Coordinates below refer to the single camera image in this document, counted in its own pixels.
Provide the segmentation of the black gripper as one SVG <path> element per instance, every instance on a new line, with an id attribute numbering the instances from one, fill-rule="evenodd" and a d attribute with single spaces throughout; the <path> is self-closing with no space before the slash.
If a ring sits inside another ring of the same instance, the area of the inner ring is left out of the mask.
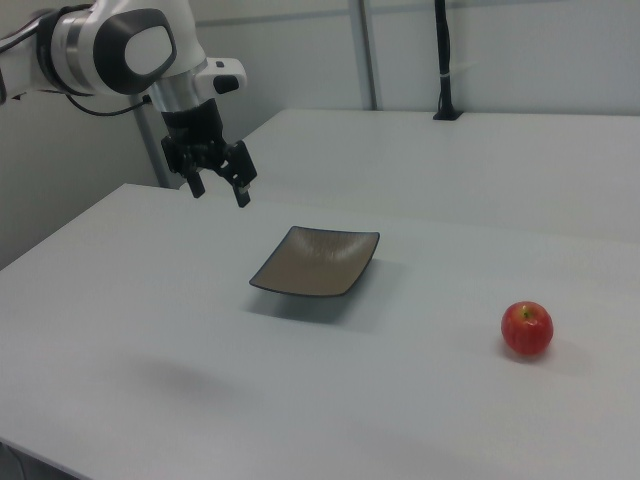
<path id="1" fill-rule="evenodd" d="M 257 171 L 246 144 L 223 138 L 223 123 L 214 99 L 182 112 L 162 114 L 167 135 L 161 147 L 169 170 L 186 180 L 194 198 L 205 193 L 198 168 L 217 170 L 232 186 L 240 208 L 250 201 L 250 184 Z"/>

